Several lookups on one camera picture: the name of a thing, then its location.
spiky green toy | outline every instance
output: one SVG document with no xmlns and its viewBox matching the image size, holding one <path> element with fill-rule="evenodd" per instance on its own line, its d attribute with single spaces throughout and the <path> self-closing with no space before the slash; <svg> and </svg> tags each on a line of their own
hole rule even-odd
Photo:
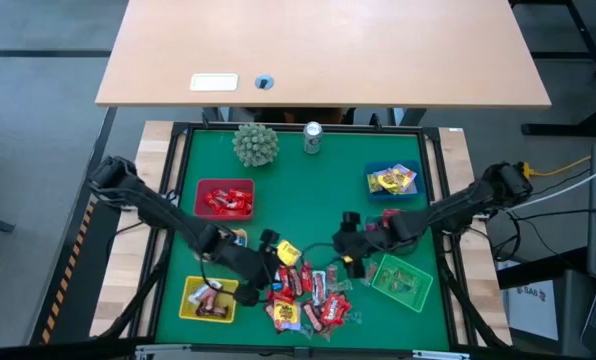
<svg viewBox="0 0 596 360">
<path fill-rule="evenodd" d="M 276 132 L 264 125 L 240 125 L 232 140 L 234 151 L 245 167 L 261 166 L 274 161 L 278 153 Z"/>
</svg>

wooden desk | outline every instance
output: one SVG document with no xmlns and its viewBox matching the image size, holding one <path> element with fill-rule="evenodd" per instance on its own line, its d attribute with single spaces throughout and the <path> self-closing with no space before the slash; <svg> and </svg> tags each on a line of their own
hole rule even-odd
<svg viewBox="0 0 596 360">
<path fill-rule="evenodd" d="M 153 189 L 158 189 L 162 177 L 172 124 L 171 122 L 147 122 L 140 142 L 136 156 L 138 175 Z M 450 176 L 448 179 L 449 186 L 452 192 L 456 192 L 473 181 L 465 136 L 460 129 L 440 129 L 440 136 L 445 167 Z M 175 186 L 176 174 L 183 150 L 182 146 L 182 142 L 179 141 L 174 157 L 174 166 L 172 167 L 173 176 L 170 177 L 170 189 Z M 427 142 L 427 147 L 434 193 L 440 194 L 440 181 L 431 141 Z M 126 227 L 136 222 L 135 213 L 123 213 L 118 227 Z M 473 227 L 486 231 L 481 223 L 475 222 Z M 106 330 L 135 293 L 148 234 L 148 228 L 142 226 L 116 237 L 90 331 L 91 335 L 98 335 Z M 460 244 L 469 294 L 474 305 L 498 337 L 507 343 L 511 343 L 507 320 L 500 299 L 496 271 L 487 240 L 479 234 L 467 232 L 463 235 Z M 149 298 L 145 303 L 144 309 L 146 310 L 143 311 L 141 319 L 139 330 L 141 335 L 146 333 L 151 304 L 151 298 Z M 460 343 L 466 343 L 462 312 L 455 300 L 453 309 L 459 341 Z"/>
<path fill-rule="evenodd" d="M 197 73 L 238 87 L 191 91 Z M 507 0 L 131 0 L 96 103 L 550 105 Z"/>
</svg>

blue plastic container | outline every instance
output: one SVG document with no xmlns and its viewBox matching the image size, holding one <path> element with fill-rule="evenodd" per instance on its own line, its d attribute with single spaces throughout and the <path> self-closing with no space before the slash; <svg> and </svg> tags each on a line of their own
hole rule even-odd
<svg viewBox="0 0 596 360">
<path fill-rule="evenodd" d="M 408 192 L 405 194 L 393 195 L 389 193 L 387 190 L 378 191 L 375 193 L 371 193 L 369 191 L 369 183 L 367 183 L 367 175 L 375 173 L 376 171 L 385 170 L 387 168 L 394 167 L 396 164 L 401 164 L 402 166 L 408 168 L 409 170 L 416 173 L 416 177 L 414 178 L 414 183 L 409 185 L 407 191 L 413 190 L 412 192 Z M 363 181 L 365 183 L 365 189 L 367 189 L 367 194 L 369 194 L 370 201 L 398 201 L 398 200 L 407 200 L 413 199 L 416 196 L 421 196 L 425 194 L 425 181 L 423 179 L 422 170 L 420 169 L 420 164 L 414 160 L 401 160 L 401 161 L 380 161 L 380 162 L 372 162 L 365 165 L 365 173 L 363 176 Z"/>
</svg>

yellow plastic container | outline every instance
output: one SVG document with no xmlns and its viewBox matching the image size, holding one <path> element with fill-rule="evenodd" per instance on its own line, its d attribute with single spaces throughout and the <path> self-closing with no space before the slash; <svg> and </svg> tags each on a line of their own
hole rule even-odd
<svg viewBox="0 0 596 360">
<path fill-rule="evenodd" d="M 236 291 L 236 288 L 238 287 L 238 280 L 217 278 L 207 278 L 207 280 L 216 280 L 220 282 L 222 284 L 222 289 L 229 292 Z M 224 319 L 217 316 L 214 317 L 196 315 L 196 308 L 198 308 L 198 305 L 189 301 L 188 298 L 204 284 L 205 282 L 202 280 L 202 277 L 200 276 L 187 276 L 187 279 L 185 280 L 185 290 L 182 292 L 182 300 L 180 301 L 180 312 L 178 313 L 180 318 L 227 324 L 232 323 L 234 321 L 234 317 L 236 316 L 236 301 L 234 300 L 233 296 L 228 294 L 218 294 L 218 296 L 216 296 L 215 302 L 216 306 L 227 306 L 227 317 L 225 317 Z"/>
</svg>

red basket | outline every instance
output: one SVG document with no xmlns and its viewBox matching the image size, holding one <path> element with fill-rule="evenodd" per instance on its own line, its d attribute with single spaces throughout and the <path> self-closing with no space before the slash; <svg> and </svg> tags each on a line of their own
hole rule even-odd
<svg viewBox="0 0 596 360">
<path fill-rule="evenodd" d="M 236 189 L 251 193 L 251 213 L 248 215 L 216 215 L 214 210 L 205 204 L 205 194 L 210 191 L 221 189 L 229 191 Z M 254 215 L 254 181 L 251 179 L 200 179 L 196 187 L 196 203 L 194 204 L 194 215 L 207 220 L 214 221 L 242 221 L 249 220 Z"/>
</svg>

